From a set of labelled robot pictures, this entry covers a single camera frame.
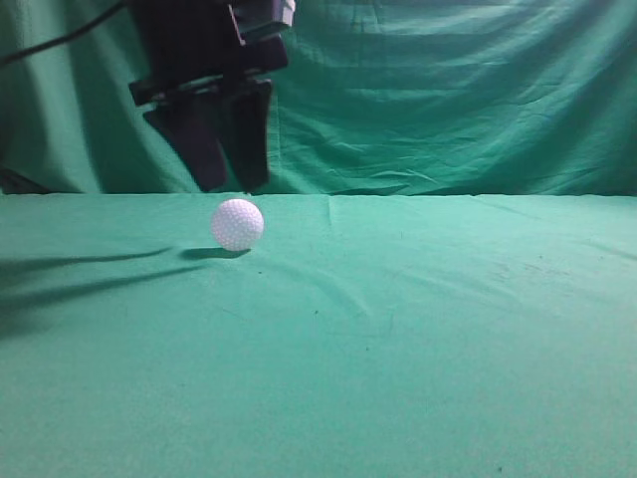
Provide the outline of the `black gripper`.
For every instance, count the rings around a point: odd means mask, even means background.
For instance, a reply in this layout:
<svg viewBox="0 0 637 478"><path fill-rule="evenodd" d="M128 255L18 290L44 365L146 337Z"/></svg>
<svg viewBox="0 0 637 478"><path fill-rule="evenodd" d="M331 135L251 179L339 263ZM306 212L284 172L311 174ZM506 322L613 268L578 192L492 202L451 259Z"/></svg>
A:
<svg viewBox="0 0 637 478"><path fill-rule="evenodd" d="M133 101L154 98L206 78L244 78L285 68L282 33L294 24L294 1L126 1L149 66L129 84ZM239 86L224 106L230 130L226 150L245 192L264 186L268 165L271 80ZM217 130L196 97L156 105L143 114L182 161L201 191L227 180Z"/></svg>

